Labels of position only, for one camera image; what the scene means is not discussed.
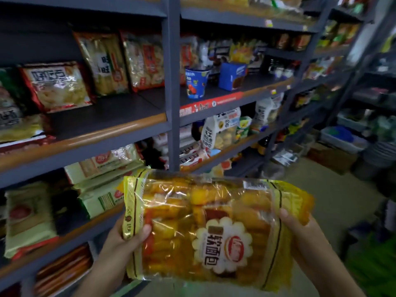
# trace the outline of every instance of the flower-shaped label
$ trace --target flower-shaped label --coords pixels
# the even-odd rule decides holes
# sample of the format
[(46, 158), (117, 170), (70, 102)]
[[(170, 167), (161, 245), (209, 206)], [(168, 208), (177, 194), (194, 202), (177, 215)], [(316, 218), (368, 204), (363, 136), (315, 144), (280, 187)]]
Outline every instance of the flower-shaped label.
[(209, 220), (205, 228), (197, 230), (196, 237), (192, 242), (194, 259), (216, 274), (246, 266), (253, 253), (251, 235), (243, 223), (233, 223), (229, 217)]

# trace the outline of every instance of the stack of gray buckets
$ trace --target stack of gray buckets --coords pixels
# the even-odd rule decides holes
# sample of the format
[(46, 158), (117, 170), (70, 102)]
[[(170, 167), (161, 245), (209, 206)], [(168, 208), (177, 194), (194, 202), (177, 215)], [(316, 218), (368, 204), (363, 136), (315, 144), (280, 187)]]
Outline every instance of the stack of gray buckets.
[(356, 162), (352, 173), (360, 180), (371, 180), (381, 170), (396, 162), (396, 144), (376, 142), (365, 149)]

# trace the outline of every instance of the person's left hand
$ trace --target person's left hand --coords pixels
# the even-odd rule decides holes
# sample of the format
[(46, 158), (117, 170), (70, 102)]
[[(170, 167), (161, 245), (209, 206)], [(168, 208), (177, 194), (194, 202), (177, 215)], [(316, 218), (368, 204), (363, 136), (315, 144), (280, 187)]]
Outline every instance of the person's left hand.
[(151, 225), (146, 224), (140, 232), (125, 241), (121, 227), (124, 215), (117, 220), (108, 233), (102, 251), (93, 264), (91, 272), (74, 295), (77, 296), (110, 296), (120, 285), (125, 275), (126, 265), (132, 252), (138, 248), (151, 233)]

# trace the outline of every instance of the blue box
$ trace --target blue box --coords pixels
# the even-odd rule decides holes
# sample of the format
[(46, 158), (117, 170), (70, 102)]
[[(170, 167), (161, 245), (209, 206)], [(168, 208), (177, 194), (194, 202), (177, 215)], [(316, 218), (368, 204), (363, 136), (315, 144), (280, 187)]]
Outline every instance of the blue box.
[(247, 70), (244, 63), (222, 63), (220, 68), (219, 87), (228, 91), (239, 89), (242, 86)]

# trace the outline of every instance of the barcode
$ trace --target barcode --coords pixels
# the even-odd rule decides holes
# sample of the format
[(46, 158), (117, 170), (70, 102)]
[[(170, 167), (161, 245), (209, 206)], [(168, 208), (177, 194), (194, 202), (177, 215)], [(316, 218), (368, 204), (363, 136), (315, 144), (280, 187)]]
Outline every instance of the barcode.
[(247, 190), (268, 190), (267, 186), (263, 183), (252, 183), (244, 181), (244, 189)]
[(113, 197), (111, 196), (110, 192), (108, 192), (107, 194), (104, 194), (103, 196), (100, 196), (99, 202), (102, 205), (104, 210), (109, 210), (116, 205), (114, 203)]

